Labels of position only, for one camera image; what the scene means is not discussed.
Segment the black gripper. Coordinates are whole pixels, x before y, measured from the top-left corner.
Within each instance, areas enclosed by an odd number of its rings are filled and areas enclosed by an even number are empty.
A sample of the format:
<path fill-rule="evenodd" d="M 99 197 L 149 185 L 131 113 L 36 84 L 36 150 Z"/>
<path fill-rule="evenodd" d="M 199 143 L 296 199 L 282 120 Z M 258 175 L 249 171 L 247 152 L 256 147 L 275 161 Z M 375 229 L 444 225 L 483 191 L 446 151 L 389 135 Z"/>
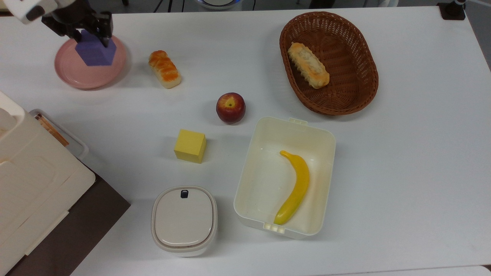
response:
<path fill-rule="evenodd" d="M 42 23 L 54 33 L 79 43 L 82 39 L 79 29 L 83 29 L 99 38 L 105 48 L 109 46 L 113 32 L 111 12 L 95 11 L 87 0 L 55 0 L 55 3 L 56 9 L 41 17 Z"/>

